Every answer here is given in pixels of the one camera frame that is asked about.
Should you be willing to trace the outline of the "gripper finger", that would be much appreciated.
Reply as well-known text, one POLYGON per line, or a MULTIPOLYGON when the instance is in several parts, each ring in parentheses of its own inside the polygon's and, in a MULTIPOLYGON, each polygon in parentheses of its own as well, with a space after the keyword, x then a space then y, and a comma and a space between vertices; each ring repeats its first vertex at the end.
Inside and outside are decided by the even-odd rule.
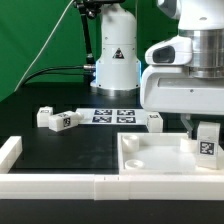
POLYGON ((187 135, 189 138, 192 137, 193 129, 194 129, 194 124, 191 121, 191 115, 190 114, 181 114, 180 119, 182 124, 187 130, 187 135))

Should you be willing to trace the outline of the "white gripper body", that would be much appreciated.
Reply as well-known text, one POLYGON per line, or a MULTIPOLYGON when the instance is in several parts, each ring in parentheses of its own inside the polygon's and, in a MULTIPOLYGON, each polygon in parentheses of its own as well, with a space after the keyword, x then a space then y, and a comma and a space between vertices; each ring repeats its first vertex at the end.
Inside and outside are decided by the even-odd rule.
POLYGON ((193 78, 184 66, 148 66, 140 103, 151 112, 224 115, 224 78, 193 78))

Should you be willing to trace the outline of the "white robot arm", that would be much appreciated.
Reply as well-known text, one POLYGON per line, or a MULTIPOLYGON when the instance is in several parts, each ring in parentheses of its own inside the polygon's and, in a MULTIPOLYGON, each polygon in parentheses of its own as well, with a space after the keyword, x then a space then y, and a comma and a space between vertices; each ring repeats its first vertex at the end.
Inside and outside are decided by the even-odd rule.
POLYGON ((178 35, 151 46, 146 69, 136 57, 136 21, 119 4, 102 6, 102 51, 91 87, 115 96, 140 91, 150 112, 224 115, 224 0, 156 0, 177 19, 178 35))

